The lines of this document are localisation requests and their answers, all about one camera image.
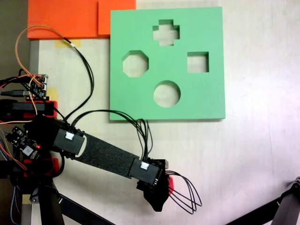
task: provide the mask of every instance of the circular hole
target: circular hole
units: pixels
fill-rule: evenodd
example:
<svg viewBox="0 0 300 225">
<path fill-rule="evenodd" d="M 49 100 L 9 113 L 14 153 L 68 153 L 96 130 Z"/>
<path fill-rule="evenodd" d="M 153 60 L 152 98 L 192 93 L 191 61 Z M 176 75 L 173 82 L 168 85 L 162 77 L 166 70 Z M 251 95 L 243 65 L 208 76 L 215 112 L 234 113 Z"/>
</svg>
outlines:
<svg viewBox="0 0 300 225">
<path fill-rule="evenodd" d="M 172 81 L 163 81 L 154 91 L 154 101 L 161 107 L 169 108 L 176 105 L 180 99 L 180 89 Z"/>
</svg>

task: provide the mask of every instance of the wire bundle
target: wire bundle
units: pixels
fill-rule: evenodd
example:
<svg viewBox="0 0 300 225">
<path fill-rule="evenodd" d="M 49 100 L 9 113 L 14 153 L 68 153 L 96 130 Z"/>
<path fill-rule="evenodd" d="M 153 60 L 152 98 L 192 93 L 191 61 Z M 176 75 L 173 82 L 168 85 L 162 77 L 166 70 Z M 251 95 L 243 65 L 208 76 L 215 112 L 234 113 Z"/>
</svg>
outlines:
<svg viewBox="0 0 300 225">
<path fill-rule="evenodd" d="M 201 201 L 201 199 L 200 199 L 200 196 L 199 196 L 199 194 L 198 194 L 196 188 L 195 188 L 194 185 L 192 184 L 192 182 L 191 182 L 188 178 L 186 178 L 186 177 L 180 175 L 179 173 L 177 173 L 177 172 L 175 172 L 175 171 L 166 171 L 165 174 L 166 174 L 166 175 L 172 175 L 172 176 L 179 176 L 179 177 L 181 177 L 181 178 L 186 182 L 187 187 L 188 187 L 188 191 L 189 191 L 189 196 L 190 196 L 190 198 L 184 196 L 183 194 L 181 194 L 181 193 L 179 193 L 178 191 L 174 190 L 174 189 L 171 188 L 170 186 L 168 187 L 168 188 L 169 188 L 169 193 L 170 193 L 171 199 L 172 199 L 177 205 L 179 205 L 183 210 L 185 210 L 185 211 L 188 212 L 189 214 L 193 215 L 194 212 L 197 211 L 197 206 L 202 207 L 202 201 Z M 189 206 L 189 205 L 186 204 L 184 201 L 182 201 L 176 194 L 174 194 L 174 192 L 177 193 L 177 194 L 179 194 L 179 195 L 180 195 L 181 197 L 183 197 L 184 199 L 188 200 L 188 201 L 191 203 L 191 206 Z"/>
</svg>

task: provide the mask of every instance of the yellow tape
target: yellow tape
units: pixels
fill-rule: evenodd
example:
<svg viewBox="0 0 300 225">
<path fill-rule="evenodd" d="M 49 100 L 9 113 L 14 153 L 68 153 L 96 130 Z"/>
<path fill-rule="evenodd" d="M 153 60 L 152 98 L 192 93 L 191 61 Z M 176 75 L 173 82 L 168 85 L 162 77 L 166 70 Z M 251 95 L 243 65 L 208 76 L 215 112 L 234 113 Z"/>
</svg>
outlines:
<svg viewBox="0 0 300 225">
<path fill-rule="evenodd" d="M 30 195 L 22 195 L 22 204 L 31 204 Z"/>
<path fill-rule="evenodd" d="M 57 88 L 48 88 L 47 87 L 47 96 L 50 97 L 50 101 L 58 101 Z"/>
<path fill-rule="evenodd" d="M 70 40 L 76 48 L 81 47 L 81 39 L 71 39 Z M 72 48 L 72 46 L 65 40 L 54 40 L 54 45 L 56 48 Z"/>
</svg>

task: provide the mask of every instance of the octagonal hole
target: octagonal hole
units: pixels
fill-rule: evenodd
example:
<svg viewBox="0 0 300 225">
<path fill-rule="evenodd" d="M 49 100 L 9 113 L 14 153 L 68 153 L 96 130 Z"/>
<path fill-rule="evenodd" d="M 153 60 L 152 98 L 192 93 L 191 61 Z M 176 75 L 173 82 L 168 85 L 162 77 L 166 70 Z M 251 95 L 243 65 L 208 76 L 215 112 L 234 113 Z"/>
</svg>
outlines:
<svg viewBox="0 0 300 225">
<path fill-rule="evenodd" d="M 123 57 L 123 72 L 129 77 L 141 77 L 149 69 L 149 58 L 140 50 L 129 51 Z"/>
<path fill-rule="evenodd" d="M 180 100 L 180 96 L 180 88 L 172 81 L 159 83 L 154 91 L 154 101 L 164 108 L 176 105 Z"/>
</svg>

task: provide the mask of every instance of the square hole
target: square hole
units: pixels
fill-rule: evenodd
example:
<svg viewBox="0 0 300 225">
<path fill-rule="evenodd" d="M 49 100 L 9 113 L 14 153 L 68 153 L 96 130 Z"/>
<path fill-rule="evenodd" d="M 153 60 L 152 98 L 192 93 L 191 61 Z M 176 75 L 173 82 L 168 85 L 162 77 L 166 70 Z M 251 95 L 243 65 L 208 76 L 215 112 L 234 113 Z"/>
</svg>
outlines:
<svg viewBox="0 0 300 225">
<path fill-rule="evenodd" d="M 209 68 L 208 52 L 188 52 L 187 53 L 187 72 L 188 73 L 207 73 Z"/>
</svg>

